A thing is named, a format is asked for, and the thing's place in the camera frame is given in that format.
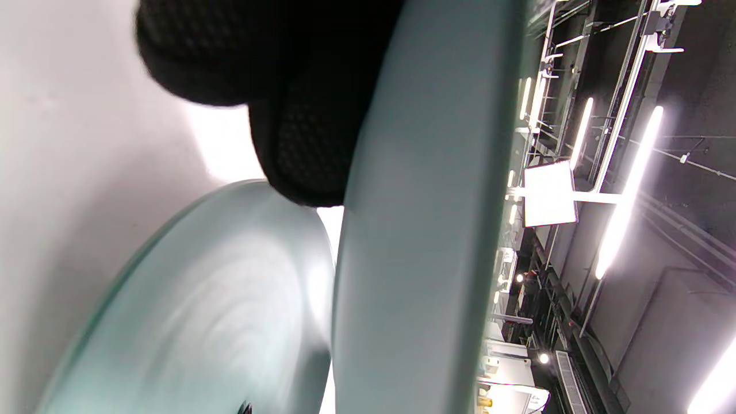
curved surface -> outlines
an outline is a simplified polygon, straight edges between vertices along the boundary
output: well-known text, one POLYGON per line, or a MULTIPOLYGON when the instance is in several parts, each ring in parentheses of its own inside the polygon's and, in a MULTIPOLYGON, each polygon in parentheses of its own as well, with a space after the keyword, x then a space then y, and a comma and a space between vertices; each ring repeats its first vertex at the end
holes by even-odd
POLYGON ((40 413, 317 414, 333 262, 316 212, 236 183, 129 263, 40 413))
POLYGON ((358 140, 336 408, 469 412, 508 177, 525 1, 408 1, 358 140))

cable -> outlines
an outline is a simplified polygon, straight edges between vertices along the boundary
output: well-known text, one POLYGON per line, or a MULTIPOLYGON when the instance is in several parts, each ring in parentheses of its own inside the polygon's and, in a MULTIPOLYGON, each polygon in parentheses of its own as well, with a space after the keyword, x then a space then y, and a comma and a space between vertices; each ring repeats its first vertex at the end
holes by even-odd
POLYGON ((544 410, 545 410, 545 407, 547 407, 547 404, 544 404, 544 405, 542 405, 541 407, 537 408, 536 410, 532 411, 532 412, 531 412, 531 413, 529 413, 529 414, 534 414, 534 413, 541 413, 542 411, 544 411, 544 410))

pipe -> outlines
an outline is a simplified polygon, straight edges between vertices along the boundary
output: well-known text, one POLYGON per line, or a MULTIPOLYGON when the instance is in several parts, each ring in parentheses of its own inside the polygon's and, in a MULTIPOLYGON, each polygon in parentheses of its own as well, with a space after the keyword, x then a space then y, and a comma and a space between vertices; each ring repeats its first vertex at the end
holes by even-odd
POLYGON ((529 317, 520 317, 514 315, 501 315, 498 313, 491 313, 488 315, 488 317, 492 319, 501 319, 506 322, 521 323, 522 325, 531 325, 534 323, 534 320, 529 317))
MULTIPOLYGON (((641 4, 639 5, 639 12, 637 13, 637 17, 641 17, 644 15, 646 5, 648 3, 648 0, 641 0, 641 4)), ((604 123, 603 132, 601 134, 601 140, 598 142, 598 147, 595 149, 595 156, 593 157, 593 165, 590 168, 590 174, 588 175, 588 181, 593 180, 595 177, 595 171, 598 168, 598 163, 601 159, 601 153, 603 152, 603 145, 605 140, 605 135, 608 130, 608 127, 610 126, 611 118, 613 117, 613 111, 615 109, 616 105, 616 96, 618 96, 618 92, 623 86, 623 81, 626 78, 626 74, 628 72, 627 69, 629 69, 629 61, 631 60, 631 54, 634 51, 634 45, 636 44, 636 40, 639 38, 639 30, 641 27, 642 19, 638 18, 634 22, 634 28, 631 30, 631 36, 629 37, 629 45, 626 47, 626 53, 623 57, 623 63, 621 63, 621 69, 618 72, 618 79, 616 80, 616 86, 613 89, 613 98, 611 99, 611 104, 608 107, 608 112, 606 113, 606 122, 604 123)))
POLYGON ((608 166, 611 164, 611 158, 613 158, 613 150, 616 148, 618 142, 618 134, 621 133, 623 126, 623 119, 626 117, 626 111, 629 109, 629 103, 631 102, 631 96, 634 94, 634 86, 637 83, 639 77, 639 70, 642 67, 644 61, 644 54, 646 53, 646 42, 640 41, 639 47, 637 48, 637 54, 634 57, 634 63, 631 65, 631 75, 629 75, 629 81, 626 83, 626 89, 623 90, 623 97, 621 98, 621 105, 618 107, 616 113, 616 120, 613 122, 613 130, 608 140, 608 146, 606 147, 606 153, 601 162, 601 166, 598 169, 598 177, 595 179, 595 185, 593 185, 593 192, 599 192, 603 188, 603 182, 606 180, 606 173, 608 172, 608 166))
POLYGON ((598 302, 598 296, 601 294, 601 287, 603 286, 603 281, 598 281, 598 284, 595 286, 595 293, 593 293, 593 299, 590 301, 590 306, 588 306, 588 312, 585 313, 585 320, 583 321, 583 326, 580 328, 580 338, 582 338, 585 335, 585 328, 587 328, 588 323, 590 322, 590 318, 593 315, 593 312, 595 311, 595 304, 598 302))

black mesh fabric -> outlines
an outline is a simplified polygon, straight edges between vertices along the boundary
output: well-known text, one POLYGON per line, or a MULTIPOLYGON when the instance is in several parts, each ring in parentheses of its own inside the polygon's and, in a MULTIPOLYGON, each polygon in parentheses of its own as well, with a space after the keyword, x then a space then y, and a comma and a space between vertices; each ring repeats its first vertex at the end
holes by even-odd
POLYGON ((401 3, 142 0, 138 44, 173 94, 249 104, 258 159, 279 192, 336 206, 401 3))

fluorescent light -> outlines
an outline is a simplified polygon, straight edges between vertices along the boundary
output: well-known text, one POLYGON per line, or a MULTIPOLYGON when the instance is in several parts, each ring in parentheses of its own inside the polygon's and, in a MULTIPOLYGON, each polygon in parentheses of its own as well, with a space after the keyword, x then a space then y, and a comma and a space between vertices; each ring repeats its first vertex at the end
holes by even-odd
POLYGON ((531 101, 531 112, 529 114, 529 129, 533 130, 537 127, 539 121, 539 112, 542 110, 542 100, 545 95, 545 88, 547 87, 547 78, 542 76, 542 72, 539 73, 539 84, 537 89, 534 91, 534 99, 531 101))
POLYGON ((516 212, 518 209, 519 206, 517 204, 511 206, 511 214, 509 214, 509 224, 514 224, 516 222, 516 212))
POLYGON ((634 200, 636 200, 639 192, 649 155, 654 148, 654 142, 657 140, 663 113, 664 110, 661 106, 656 107, 652 112, 639 150, 634 158, 634 165, 631 167, 626 186, 623 188, 621 200, 616 205, 616 209, 608 221, 606 233, 598 251, 598 264, 595 267, 595 277, 598 279, 602 279, 606 275, 606 271, 613 263, 613 259, 615 259, 616 253, 621 247, 623 237, 626 235, 626 228, 629 226, 629 220, 631 219, 631 210, 634 208, 634 200))
POLYGON ((526 105, 529 101, 529 91, 531 90, 531 78, 526 78, 526 83, 524 83, 524 95, 521 97, 521 109, 519 109, 519 119, 522 121, 524 120, 524 116, 526 115, 526 105))
POLYGON ((578 166, 578 159, 580 159, 580 151, 583 147, 583 141, 585 140, 585 132, 588 129, 588 121, 590 120, 590 113, 593 110, 593 98, 588 98, 585 102, 585 109, 583 110, 583 117, 580 119, 580 126, 578 127, 578 136, 575 138, 575 145, 573 146, 573 154, 570 156, 570 169, 574 170, 578 166))
POLYGON ((736 389, 736 377, 733 374, 735 368, 736 339, 726 349, 718 363, 715 364, 713 371, 710 371, 705 382, 700 386, 690 406, 687 407, 687 414, 715 412, 736 389))

